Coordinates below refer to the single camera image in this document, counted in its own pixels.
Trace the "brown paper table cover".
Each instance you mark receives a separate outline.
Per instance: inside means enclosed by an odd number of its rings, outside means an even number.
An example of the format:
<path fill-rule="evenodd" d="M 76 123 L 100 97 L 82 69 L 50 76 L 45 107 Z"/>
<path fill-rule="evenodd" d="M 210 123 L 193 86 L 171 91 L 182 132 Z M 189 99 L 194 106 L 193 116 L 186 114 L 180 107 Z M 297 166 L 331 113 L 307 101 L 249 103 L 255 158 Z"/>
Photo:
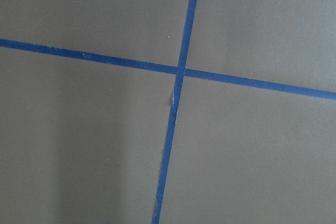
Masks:
<path fill-rule="evenodd" d="M 335 0 L 1 0 L 1 223 L 335 223 Z"/>

